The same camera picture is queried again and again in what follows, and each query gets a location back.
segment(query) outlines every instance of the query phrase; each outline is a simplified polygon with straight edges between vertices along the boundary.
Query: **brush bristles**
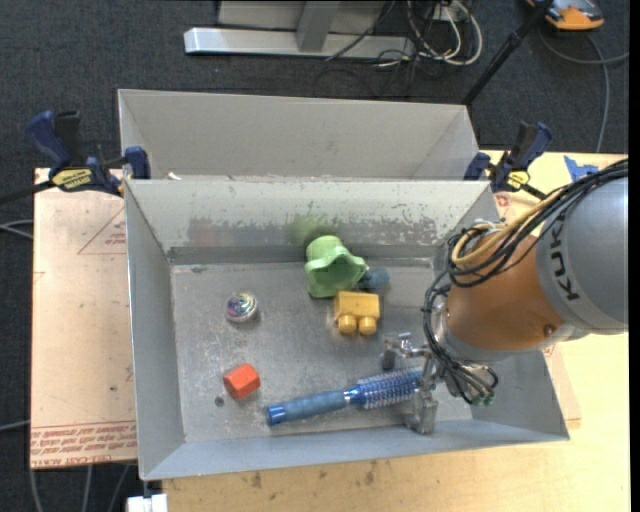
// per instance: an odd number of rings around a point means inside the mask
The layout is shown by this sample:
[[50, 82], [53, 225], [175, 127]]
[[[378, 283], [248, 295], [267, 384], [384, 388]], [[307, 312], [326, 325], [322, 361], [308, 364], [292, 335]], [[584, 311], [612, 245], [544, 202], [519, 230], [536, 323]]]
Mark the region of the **brush bristles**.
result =
[[421, 369], [409, 368], [360, 379], [358, 385], [364, 396], [363, 409], [378, 409], [410, 400], [421, 375]]

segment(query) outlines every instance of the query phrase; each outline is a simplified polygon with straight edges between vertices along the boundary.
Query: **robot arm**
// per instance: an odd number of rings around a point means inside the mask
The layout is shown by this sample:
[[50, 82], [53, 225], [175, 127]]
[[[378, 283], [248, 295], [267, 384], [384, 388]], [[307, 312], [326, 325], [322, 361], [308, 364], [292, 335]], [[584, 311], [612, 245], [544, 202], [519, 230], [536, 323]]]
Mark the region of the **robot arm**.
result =
[[[496, 361], [628, 327], [627, 160], [563, 187], [511, 225], [457, 238], [441, 332], [459, 358]], [[532, 234], [539, 227], [540, 235]]]
[[471, 405], [490, 404], [491, 364], [546, 344], [628, 329], [628, 160], [561, 187], [508, 224], [479, 222], [454, 236], [425, 294], [426, 343], [385, 340], [383, 365], [425, 358], [414, 414], [428, 434], [444, 381]]

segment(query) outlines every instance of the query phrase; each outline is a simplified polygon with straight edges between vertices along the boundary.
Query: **green plastic object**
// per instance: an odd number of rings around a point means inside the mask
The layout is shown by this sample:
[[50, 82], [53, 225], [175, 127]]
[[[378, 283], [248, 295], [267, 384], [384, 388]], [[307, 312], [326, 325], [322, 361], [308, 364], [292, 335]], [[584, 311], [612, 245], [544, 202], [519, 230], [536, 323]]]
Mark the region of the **green plastic object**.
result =
[[336, 236], [316, 238], [307, 246], [306, 256], [309, 295], [317, 299], [352, 289], [367, 271], [365, 261], [351, 254]]

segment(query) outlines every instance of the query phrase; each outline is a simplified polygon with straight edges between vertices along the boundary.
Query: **red block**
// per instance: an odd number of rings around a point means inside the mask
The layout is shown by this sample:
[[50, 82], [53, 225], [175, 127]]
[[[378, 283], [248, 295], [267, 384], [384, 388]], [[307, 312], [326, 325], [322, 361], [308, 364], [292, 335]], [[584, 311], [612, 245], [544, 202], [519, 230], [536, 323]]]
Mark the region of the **red block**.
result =
[[260, 387], [260, 376], [248, 363], [236, 366], [222, 377], [224, 387], [236, 400], [242, 400]]

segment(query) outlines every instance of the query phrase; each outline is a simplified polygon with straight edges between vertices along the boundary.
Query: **yellow block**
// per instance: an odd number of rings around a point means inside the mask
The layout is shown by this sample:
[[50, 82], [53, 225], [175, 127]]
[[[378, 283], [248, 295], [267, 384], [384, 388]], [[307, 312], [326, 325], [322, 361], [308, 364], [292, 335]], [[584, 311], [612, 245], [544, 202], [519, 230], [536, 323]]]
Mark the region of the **yellow block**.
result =
[[341, 291], [333, 299], [334, 318], [342, 334], [356, 330], [363, 336], [371, 336], [377, 330], [380, 318], [380, 297], [375, 293]]

